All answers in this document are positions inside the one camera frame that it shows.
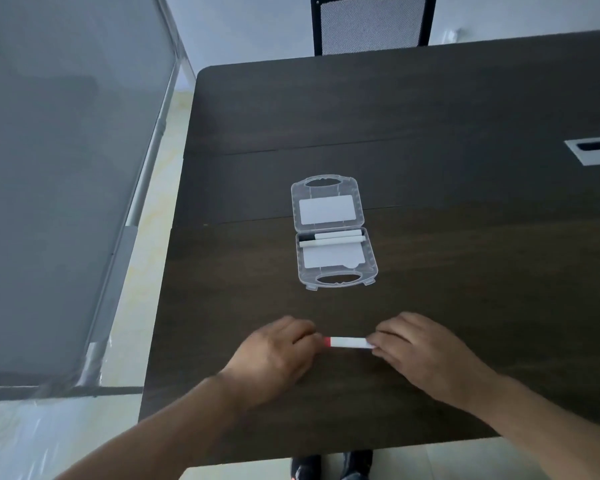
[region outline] shoe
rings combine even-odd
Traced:
[[[340,478],[346,478],[354,473],[359,473],[364,477],[368,477],[373,461],[373,450],[356,450],[344,453],[344,466]]]
[[[322,476],[322,457],[304,456],[291,459],[292,480],[320,480]]]

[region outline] forearm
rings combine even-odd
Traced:
[[[499,378],[470,412],[533,455],[552,478],[600,479],[600,427],[516,380]]]
[[[221,378],[205,379],[167,408],[76,463],[58,480],[178,479],[238,418]]]

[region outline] tiled floor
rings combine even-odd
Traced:
[[[144,384],[191,101],[190,93],[176,93],[171,103],[105,354],[102,384],[106,386]],[[137,421],[140,400],[140,395],[127,395],[0,403],[0,478],[19,474],[32,480],[51,478],[130,428]],[[48,428],[40,429],[40,424]],[[11,461],[16,457],[17,464]],[[341,468],[342,456],[330,455],[323,477],[337,480]],[[533,460],[502,438],[379,450],[370,476],[372,480],[546,478]],[[288,480],[289,460],[190,468],[182,478]]]

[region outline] wooden tabletop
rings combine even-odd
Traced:
[[[141,417],[283,314],[364,336],[402,310],[600,422],[600,32],[200,72]],[[379,274],[298,281],[290,186],[355,177]],[[206,463],[491,435],[364,351],[328,350]]]

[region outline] office chair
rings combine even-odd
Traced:
[[[436,0],[311,0],[315,55],[429,44]]]

